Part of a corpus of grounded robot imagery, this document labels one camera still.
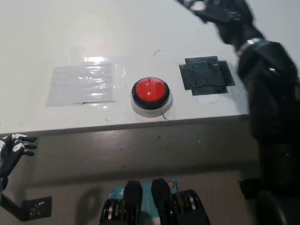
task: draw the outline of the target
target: black robotic arm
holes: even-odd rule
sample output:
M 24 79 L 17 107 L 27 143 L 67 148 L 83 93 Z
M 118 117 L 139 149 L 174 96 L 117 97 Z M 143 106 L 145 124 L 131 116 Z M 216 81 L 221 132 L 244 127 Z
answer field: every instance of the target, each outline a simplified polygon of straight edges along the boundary
M 300 224 L 300 82 L 295 64 L 280 43 L 266 40 L 253 25 L 244 0 L 178 0 L 213 22 L 239 57 L 237 73 L 248 93 L 249 123 L 258 141 L 260 224 Z

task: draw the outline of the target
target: red button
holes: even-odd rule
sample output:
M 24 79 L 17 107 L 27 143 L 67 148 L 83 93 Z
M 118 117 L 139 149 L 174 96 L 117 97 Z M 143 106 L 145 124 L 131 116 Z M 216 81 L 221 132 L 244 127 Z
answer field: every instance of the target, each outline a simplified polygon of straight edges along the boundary
M 162 80 L 150 77 L 137 84 L 136 93 L 145 102 L 157 102 L 166 94 L 166 87 Z

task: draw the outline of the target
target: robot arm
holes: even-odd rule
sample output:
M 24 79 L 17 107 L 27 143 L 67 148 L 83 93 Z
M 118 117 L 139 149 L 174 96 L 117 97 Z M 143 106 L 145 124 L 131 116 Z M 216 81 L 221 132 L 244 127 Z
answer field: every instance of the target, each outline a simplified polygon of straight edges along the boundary
M 12 172 L 22 155 L 34 156 L 34 153 L 27 149 L 36 149 L 37 146 L 23 142 L 35 142 L 36 139 L 21 134 L 0 139 L 0 178 L 7 177 Z
M 196 16 L 215 23 L 239 57 L 238 75 L 248 93 L 250 128 L 259 143 L 262 183 L 273 191 L 299 183 L 300 83 L 280 43 L 267 41 L 253 25 L 244 0 L 178 0 Z

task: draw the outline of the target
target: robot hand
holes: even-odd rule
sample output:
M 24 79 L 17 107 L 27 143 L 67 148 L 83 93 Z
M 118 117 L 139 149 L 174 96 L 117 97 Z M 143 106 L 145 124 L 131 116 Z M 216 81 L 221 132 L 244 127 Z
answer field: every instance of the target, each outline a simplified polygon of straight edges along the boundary
M 36 137 L 28 137 L 21 134 L 12 134 L 0 139 L 0 178 L 7 177 L 22 155 L 34 156 L 34 153 L 26 149 L 36 149 L 34 144 L 23 142 L 35 142 Z
M 235 51 L 254 38 L 264 39 L 253 25 L 251 10 L 244 0 L 177 0 L 203 22 L 215 23 L 224 43 Z

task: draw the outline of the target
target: clear plastic tape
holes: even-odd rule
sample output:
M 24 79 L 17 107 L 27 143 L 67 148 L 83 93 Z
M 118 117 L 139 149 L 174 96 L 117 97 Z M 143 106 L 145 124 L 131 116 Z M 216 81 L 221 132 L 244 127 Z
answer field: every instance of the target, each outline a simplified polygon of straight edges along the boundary
M 116 64 L 103 57 L 85 58 L 77 65 L 55 67 L 47 106 L 113 102 Z

